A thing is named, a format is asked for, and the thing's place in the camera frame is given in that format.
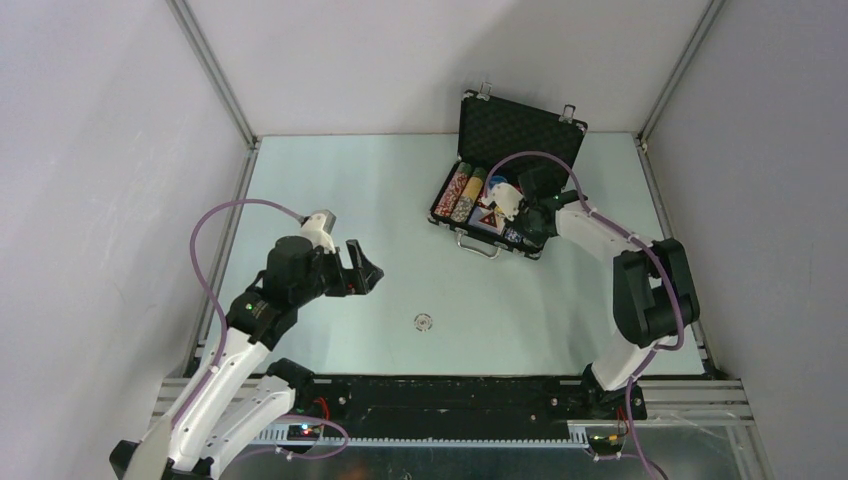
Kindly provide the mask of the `all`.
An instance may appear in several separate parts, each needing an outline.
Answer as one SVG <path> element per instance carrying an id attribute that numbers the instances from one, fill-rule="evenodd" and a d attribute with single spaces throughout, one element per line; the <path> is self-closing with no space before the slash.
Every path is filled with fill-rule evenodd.
<path id="1" fill-rule="evenodd" d="M 496 234 L 501 232 L 499 217 L 495 210 L 476 208 L 472 214 L 471 223 L 477 228 L 494 232 Z"/>

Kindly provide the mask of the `blue playing card deck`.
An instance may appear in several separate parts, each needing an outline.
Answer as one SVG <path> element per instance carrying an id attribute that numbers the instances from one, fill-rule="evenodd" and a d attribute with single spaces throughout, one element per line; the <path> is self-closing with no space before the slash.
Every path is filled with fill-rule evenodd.
<path id="1" fill-rule="evenodd" d="M 495 235 L 502 235 L 506 228 L 506 217 L 499 208 L 489 209 L 477 206 L 473 209 L 468 224 Z"/>

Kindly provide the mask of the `black poker set case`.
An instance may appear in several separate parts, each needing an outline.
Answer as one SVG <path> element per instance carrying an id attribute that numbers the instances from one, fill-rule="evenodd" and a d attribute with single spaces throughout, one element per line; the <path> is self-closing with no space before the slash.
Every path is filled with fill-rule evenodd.
<path id="1" fill-rule="evenodd" d="M 492 95 L 490 84 L 480 90 L 467 90 L 461 100 L 457 160 L 436 195 L 427 218 L 430 223 L 453 231 L 458 241 L 472 238 L 494 247 L 497 253 L 511 251 L 536 260 L 543 249 L 512 249 L 500 235 L 474 228 L 466 222 L 454 222 L 436 216 L 433 209 L 460 162 L 469 163 L 473 171 L 488 171 L 475 207 L 484 207 L 480 196 L 491 178 L 499 175 L 518 186 L 525 171 L 541 167 L 559 184 L 567 184 L 570 172 L 588 131 L 586 122 L 574 117 L 574 106 L 566 105 L 562 113 L 544 111 L 529 105 Z"/>

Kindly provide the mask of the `white poker chip front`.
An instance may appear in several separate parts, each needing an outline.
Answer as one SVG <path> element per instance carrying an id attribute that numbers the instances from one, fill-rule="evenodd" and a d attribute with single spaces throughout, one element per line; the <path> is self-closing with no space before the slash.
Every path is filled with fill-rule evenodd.
<path id="1" fill-rule="evenodd" d="M 426 313 L 417 314 L 413 320 L 414 328 L 419 332 L 427 332 L 433 326 L 433 318 Z"/>

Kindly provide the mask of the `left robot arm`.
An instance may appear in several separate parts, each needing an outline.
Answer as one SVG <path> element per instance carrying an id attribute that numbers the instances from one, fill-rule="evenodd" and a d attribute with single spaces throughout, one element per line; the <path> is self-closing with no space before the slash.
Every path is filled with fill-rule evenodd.
<path id="1" fill-rule="evenodd" d="M 169 410 L 138 441 L 122 440 L 109 461 L 120 479 L 216 479 L 272 422 L 304 416 L 316 403 L 313 374 L 297 363 L 272 363 L 233 410 L 244 381 L 298 321 L 300 308 L 321 297 L 366 295 L 382 279 L 355 240 L 343 266 L 331 232 L 335 215 L 317 210 L 298 234 L 278 239 L 255 280 L 225 315 L 217 347 Z"/>

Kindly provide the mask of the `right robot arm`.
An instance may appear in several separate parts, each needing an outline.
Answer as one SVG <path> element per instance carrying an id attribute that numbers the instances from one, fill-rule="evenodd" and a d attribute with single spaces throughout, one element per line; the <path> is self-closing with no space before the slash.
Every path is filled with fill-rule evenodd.
<path id="1" fill-rule="evenodd" d="M 341 235 L 384 275 L 323 309 L 326 371 L 589 371 L 583 408 L 606 418 L 650 352 L 679 352 L 698 313 L 682 245 L 617 223 L 548 158 L 386 168 L 339 210 Z"/>

